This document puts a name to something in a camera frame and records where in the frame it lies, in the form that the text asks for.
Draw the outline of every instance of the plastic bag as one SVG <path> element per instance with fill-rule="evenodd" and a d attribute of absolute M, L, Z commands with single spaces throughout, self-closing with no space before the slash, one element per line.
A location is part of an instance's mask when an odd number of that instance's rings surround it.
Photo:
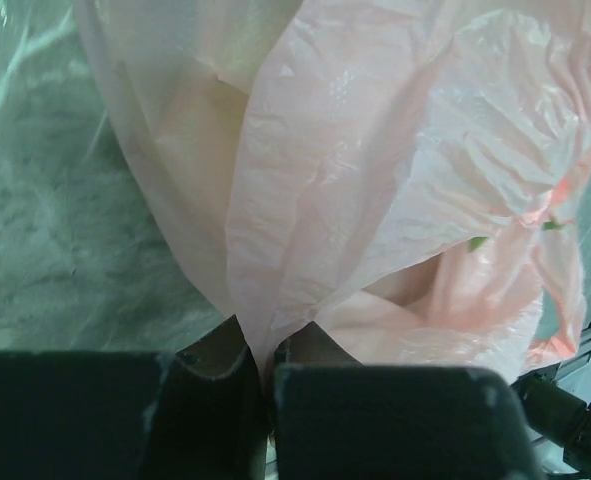
<path fill-rule="evenodd" d="M 260 368 L 313 320 L 366 363 L 511 381 L 573 355 L 591 0 L 297 6 L 78 2 L 110 117 L 187 276 L 236 312 Z M 534 342 L 543 288 L 560 328 Z"/>

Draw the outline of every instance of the pink plastic bag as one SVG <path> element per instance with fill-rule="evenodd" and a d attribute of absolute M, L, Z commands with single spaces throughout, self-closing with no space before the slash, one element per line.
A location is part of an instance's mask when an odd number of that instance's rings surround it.
<path fill-rule="evenodd" d="M 511 381 L 573 355 L 591 0 L 298 4 L 78 0 L 187 276 L 262 369 L 313 320 L 366 363 Z M 537 343 L 544 288 L 560 329 Z"/>

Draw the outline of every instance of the crumpled plastic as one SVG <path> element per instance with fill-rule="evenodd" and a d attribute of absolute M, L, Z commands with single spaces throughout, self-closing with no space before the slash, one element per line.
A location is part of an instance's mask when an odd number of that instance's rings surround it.
<path fill-rule="evenodd" d="M 160 228 L 261 370 L 311 321 L 365 363 L 509 382 L 576 352 L 591 0 L 77 13 Z M 544 289 L 559 329 L 534 340 Z"/>

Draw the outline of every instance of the translucent plastic bag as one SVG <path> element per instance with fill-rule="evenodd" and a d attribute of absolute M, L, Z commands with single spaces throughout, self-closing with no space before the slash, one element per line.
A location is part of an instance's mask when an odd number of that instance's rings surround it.
<path fill-rule="evenodd" d="M 260 368 L 313 320 L 367 363 L 510 381 L 571 356 L 591 0 L 297 3 L 77 5 L 188 277 L 236 312 Z M 534 342 L 543 288 L 560 328 Z"/>

